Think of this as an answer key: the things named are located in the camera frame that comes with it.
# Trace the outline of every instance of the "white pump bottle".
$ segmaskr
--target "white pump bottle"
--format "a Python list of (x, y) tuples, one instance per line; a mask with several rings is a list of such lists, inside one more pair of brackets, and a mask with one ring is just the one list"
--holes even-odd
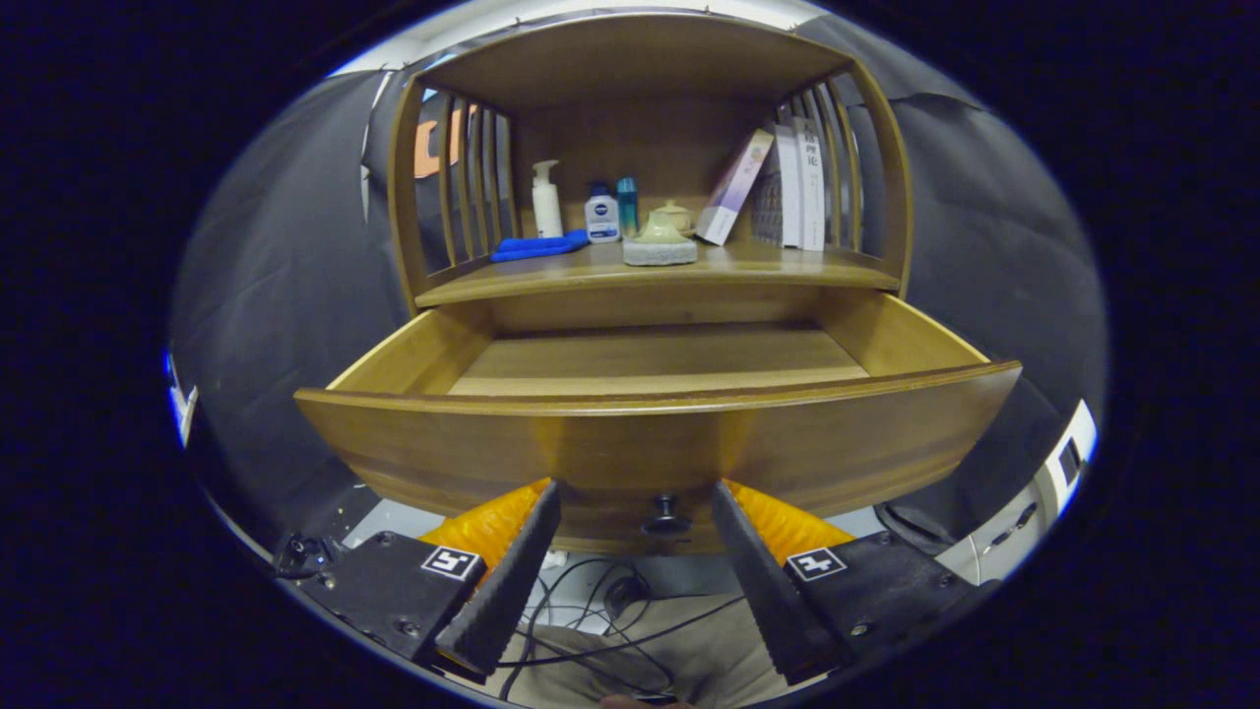
[(559, 160), (534, 162), (534, 223), (539, 237), (564, 235), (559, 222), (559, 190), (548, 179), (549, 170)]

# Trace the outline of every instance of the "drawer knob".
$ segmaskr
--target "drawer knob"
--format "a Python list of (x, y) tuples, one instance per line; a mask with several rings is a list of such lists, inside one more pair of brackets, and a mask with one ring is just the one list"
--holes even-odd
[(656, 516), (649, 518), (643, 524), (644, 534), (651, 536), (678, 536), (692, 529), (692, 521), (674, 511), (678, 499), (673, 495), (658, 495), (653, 504), (656, 506)]

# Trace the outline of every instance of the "wooden cabinet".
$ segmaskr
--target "wooden cabinet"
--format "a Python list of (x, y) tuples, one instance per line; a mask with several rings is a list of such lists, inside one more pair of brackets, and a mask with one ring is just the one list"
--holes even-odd
[[(856, 170), (837, 74), (863, 92), (879, 141), (879, 256), (835, 218), (823, 252), (752, 241), (745, 220), (685, 266), (625, 266), (620, 243), (488, 262), (504, 232), (530, 230), (513, 185), (538, 159), (561, 159), (571, 227), (587, 179), (633, 174), (644, 210), (664, 198), (697, 208), (747, 132), (793, 106), (833, 118), (832, 174)], [(438, 145), (454, 130), (475, 157), (449, 169), (441, 156), (436, 254), (421, 246), (411, 171), (422, 88), (442, 92)], [(472, 103), (480, 118), (452, 120)], [(486, 133), (504, 116), (510, 130)], [(496, 155), (500, 139), (504, 180), (478, 152)], [(990, 363), (898, 297), (911, 248), (905, 150), (873, 79), (830, 48), (702, 15), (564, 23), (420, 73), (394, 146), (391, 208), (416, 316), (328, 388), (295, 395), (383, 497), (455, 515), (551, 476), (567, 484), (558, 547), (713, 552), (719, 477), (823, 516), (903, 495), (958, 466), (1019, 377), (1018, 363)], [(849, 176), (856, 227), (861, 180)], [(842, 181), (830, 180), (833, 204)], [(510, 219), (498, 218), (500, 198)], [(639, 531), (662, 492), (696, 520), (690, 535)]]

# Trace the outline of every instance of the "purple book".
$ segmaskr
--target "purple book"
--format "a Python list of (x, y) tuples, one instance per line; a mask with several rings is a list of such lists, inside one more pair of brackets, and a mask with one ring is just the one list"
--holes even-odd
[(752, 131), (743, 150), (731, 161), (722, 174), (708, 204), (701, 210), (701, 218), (696, 223), (696, 234), (718, 246), (726, 243), (735, 225), (735, 218), (740, 214), (740, 207), (748, 198), (752, 181), (761, 170), (761, 164), (766, 161), (766, 154), (774, 144), (775, 136), (771, 132), (757, 128)]

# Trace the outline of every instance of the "white book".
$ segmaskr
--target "white book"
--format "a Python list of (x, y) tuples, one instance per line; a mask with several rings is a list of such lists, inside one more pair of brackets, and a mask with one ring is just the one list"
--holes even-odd
[(800, 247), (822, 251), (827, 242), (827, 193), (823, 186), (823, 151), (818, 128), (809, 118), (793, 117), (796, 152), (800, 156)]
[(775, 144), (757, 178), (752, 198), (752, 233), (775, 246), (800, 246), (800, 156), (796, 130), (772, 125)]
[(782, 183), (784, 246), (800, 247), (800, 147), (793, 126), (775, 126), (775, 149), (779, 152), (779, 174)]

